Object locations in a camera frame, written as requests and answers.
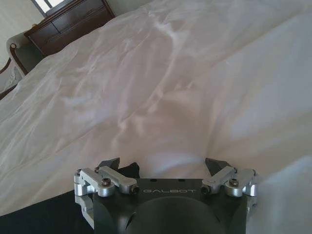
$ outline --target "chair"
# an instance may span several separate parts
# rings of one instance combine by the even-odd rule
[[[24,36],[24,33],[11,37],[6,42],[6,48],[12,62],[23,77],[43,59],[42,53]]]
[[[10,56],[7,64],[0,70],[1,79],[24,78],[42,59],[39,49],[24,36],[24,33],[11,37],[6,42],[6,48]],[[16,84],[1,93],[0,100],[16,87]]]

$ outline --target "silver metal part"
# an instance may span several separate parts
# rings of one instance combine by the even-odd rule
[[[87,220],[89,225],[94,229],[94,216],[93,216],[93,202],[88,196],[75,196],[75,203],[81,206],[83,217]]]
[[[103,185],[101,175],[89,168],[81,169],[79,173],[75,173],[74,182],[76,196],[84,196],[97,192],[99,196],[107,197],[113,195],[115,192],[115,185],[113,183]]]
[[[125,177],[107,166],[100,167],[98,174],[110,178],[123,194],[134,194],[138,189],[136,179]]]
[[[256,196],[247,196],[247,220],[250,217],[251,209],[256,204],[257,204],[257,197]]]
[[[229,196],[241,197],[243,194],[248,196],[257,196],[257,184],[255,181],[254,170],[242,169],[227,181],[225,186],[225,192]],[[238,185],[233,184],[233,179],[237,181]]]
[[[111,184],[111,179],[110,178],[103,178],[102,179],[102,185],[103,186],[108,186]]]
[[[217,194],[220,187],[235,174],[233,167],[226,166],[211,178],[202,180],[203,186],[209,190],[209,194]]]

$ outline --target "white duvet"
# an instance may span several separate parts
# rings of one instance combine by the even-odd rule
[[[156,0],[45,58],[0,101],[0,215],[121,158],[203,178],[261,175],[252,234],[312,228],[312,4]]]

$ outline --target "window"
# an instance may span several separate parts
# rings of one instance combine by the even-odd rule
[[[32,0],[38,10],[46,16],[46,12],[56,5],[60,4],[64,0]]]

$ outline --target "wall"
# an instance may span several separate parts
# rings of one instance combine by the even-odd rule
[[[43,16],[30,0],[0,0],[0,69],[9,55],[6,41],[43,20]]]
[[[107,0],[116,16],[133,11],[152,0]]]

